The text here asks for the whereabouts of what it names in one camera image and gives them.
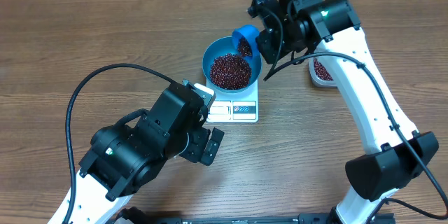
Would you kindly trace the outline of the blue measuring scoop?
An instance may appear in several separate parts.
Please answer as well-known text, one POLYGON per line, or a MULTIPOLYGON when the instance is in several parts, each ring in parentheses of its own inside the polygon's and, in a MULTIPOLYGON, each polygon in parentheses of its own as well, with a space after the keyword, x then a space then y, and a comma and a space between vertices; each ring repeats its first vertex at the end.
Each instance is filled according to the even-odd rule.
POLYGON ((232 42, 241 56, 257 57, 260 55, 256 42, 259 35, 260 32, 255 26, 247 24, 233 31, 232 42))

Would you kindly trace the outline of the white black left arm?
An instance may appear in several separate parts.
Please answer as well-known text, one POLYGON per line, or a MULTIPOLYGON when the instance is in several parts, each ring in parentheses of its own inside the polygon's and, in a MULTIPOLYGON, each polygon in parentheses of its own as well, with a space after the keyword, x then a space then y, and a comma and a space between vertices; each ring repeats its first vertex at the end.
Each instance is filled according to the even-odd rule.
POLYGON ((203 124, 215 92, 199 83, 172 83, 149 110, 101 128, 51 223, 106 223, 176 156, 209 166, 224 133, 203 124))

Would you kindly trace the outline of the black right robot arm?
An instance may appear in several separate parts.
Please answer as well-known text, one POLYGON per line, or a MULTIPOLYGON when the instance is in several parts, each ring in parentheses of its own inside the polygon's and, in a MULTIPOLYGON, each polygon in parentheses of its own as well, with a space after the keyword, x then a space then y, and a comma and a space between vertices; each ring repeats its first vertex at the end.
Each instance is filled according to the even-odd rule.
POLYGON ((368 48, 349 0, 252 0, 263 31, 256 45, 275 74, 291 64, 320 62, 331 75, 358 128, 364 154, 345 165, 350 183, 329 213, 302 213, 301 223, 393 223, 383 205, 428 172, 438 150, 434 133, 421 133, 403 113, 368 48))

